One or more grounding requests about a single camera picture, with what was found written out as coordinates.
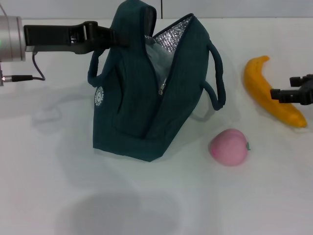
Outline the dark teal insulated lunch bag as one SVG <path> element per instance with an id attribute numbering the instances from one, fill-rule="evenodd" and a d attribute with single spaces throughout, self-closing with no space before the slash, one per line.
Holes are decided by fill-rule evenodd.
<path id="1" fill-rule="evenodd" d="M 160 158 L 206 91 L 214 110 L 225 105 L 223 63 L 194 14 L 154 33 L 157 12 L 141 0 L 125 0 L 111 29 L 127 35 L 128 47 L 111 47 L 101 73 L 101 53 L 90 61 L 95 87 L 93 147 L 151 162 Z M 145 36 L 174 54 L 168 77 L 158 86 Z"/>

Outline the clear food container blue seal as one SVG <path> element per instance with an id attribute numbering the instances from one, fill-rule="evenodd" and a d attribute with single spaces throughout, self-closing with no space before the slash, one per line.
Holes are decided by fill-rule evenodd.
<path id="1" fill-rule="evenodd" d="M 149 36 L 145 36 L 145 46 L 148 57 L 156 71 L 158 86 L 161 86 L 168 77 L 174 54 Z"/>

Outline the yellow toy banana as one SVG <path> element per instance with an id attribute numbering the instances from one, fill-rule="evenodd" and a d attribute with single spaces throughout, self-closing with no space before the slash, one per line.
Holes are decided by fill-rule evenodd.
<path id="1" fill-rule="evenodd" d="M 307 121 L 302 113 L 292 104 L 279 103 L 271 98 L 270 90 L 272 86 L 262 75 L 262 68 L 267 55 L 250 59 L 244 70 L 244 85 L 249 95 L 267 112 L 276 117 L 286 125 L 305 128 Z"/>

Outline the pink toy peach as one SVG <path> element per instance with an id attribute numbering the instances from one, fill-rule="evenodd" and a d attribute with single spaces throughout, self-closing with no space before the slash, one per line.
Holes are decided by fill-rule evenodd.
<path id="1" fill-rule="evenodd" d="M 238 166 L 248 156 L 250 145 L 245 135 L 237 129 L 220 132 L 208 145 L 208 151 L 215 161 L 224 166 Z"/>

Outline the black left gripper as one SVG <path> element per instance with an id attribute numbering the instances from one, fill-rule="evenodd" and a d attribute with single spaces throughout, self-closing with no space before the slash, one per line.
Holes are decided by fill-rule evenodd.
<path id="1" fill-rule="evenodd" d="M 23 29 L 27 52 L 66 51 L 81 55 L 130 45 L 127 35 L 99 26 L 95 21 L 84 22 L 84 25 L 25 25 Z M 80 46 L 84 42 L 98 47 Z"/>

